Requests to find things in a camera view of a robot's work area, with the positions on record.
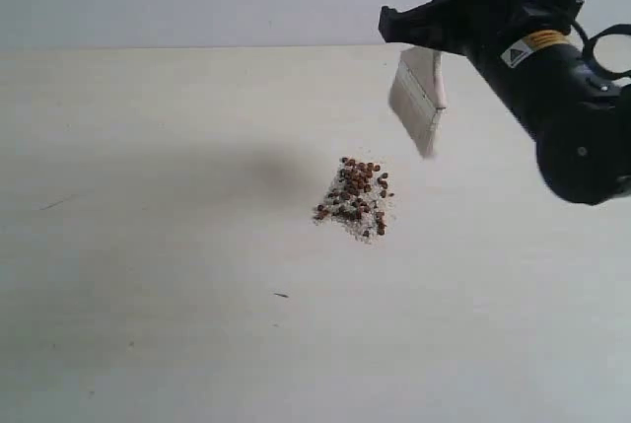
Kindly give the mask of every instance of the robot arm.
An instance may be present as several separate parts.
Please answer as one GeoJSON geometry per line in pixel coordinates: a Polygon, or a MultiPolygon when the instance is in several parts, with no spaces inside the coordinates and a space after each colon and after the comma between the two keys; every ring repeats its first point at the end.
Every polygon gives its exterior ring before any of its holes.
{"type": "Polygon", "coordinates": [[[601,204],[631,194],[631,88],[596,63],[576,23],[583,0],[432,0],[399,13],[383,7],[386,42],[463,55],[536,144],[539,170],[559,197],[601,204]],[[574,27],[581,51],[565,35],[574,27]]]}

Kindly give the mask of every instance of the warning label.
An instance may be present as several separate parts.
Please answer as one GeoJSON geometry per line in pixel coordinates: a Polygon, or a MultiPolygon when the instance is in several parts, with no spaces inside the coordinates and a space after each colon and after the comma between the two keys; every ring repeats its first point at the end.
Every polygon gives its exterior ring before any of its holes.
{"type": "Polygon", "coordinates": [[[568,39],[566,39],[560,32],[535,32],[513,43],[504,53],[502,53],[502,59],[510,68],[516,68],[533,53],[559,43],[569,43],[568,39]]]}

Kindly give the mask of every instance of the yellow warning sticker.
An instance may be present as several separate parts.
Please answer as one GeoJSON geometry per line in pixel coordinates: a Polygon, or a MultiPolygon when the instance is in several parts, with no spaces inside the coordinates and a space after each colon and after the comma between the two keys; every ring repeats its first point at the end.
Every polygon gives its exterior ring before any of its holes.
{"type": "Polygon", "coordinates": [[[557,31],[539,31],[517,40],[502,53],[501,57],[510,68],[516,68],[533,53],[551,45],[570,43],[557,31]]]}
{"type": "Polygon", "coordinates": [[[524,42],[533,51],[541,50],[559,43],[569,43],[563,34],[557,31],[539,31],[524,37],[524,42]]]}

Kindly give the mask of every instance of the table surface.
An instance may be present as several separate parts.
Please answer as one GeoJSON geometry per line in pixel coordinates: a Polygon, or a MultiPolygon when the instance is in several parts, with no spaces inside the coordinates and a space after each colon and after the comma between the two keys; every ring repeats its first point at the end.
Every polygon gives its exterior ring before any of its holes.
{"type": "Polygon", "coordinates": [[[0,419],[627,422],[631,201],[557,200],[460,58],[421,159],[400,50],[0,55],[0,419]],[[371,245],[310,219],[343,155],[371,245]]]}

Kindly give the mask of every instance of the pile of seeds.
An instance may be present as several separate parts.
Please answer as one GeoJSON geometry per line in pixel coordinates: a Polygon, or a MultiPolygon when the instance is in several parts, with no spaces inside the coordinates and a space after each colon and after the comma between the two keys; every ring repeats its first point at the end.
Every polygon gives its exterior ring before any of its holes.
{"type": "Polygon", "coordinates": [[[315,209],[315,219],[342,222],[357,238],[368,240],[386,233],[386,209],[394,196],[388,173],[372,162],[344,157],[324,200],[315,209]]]}

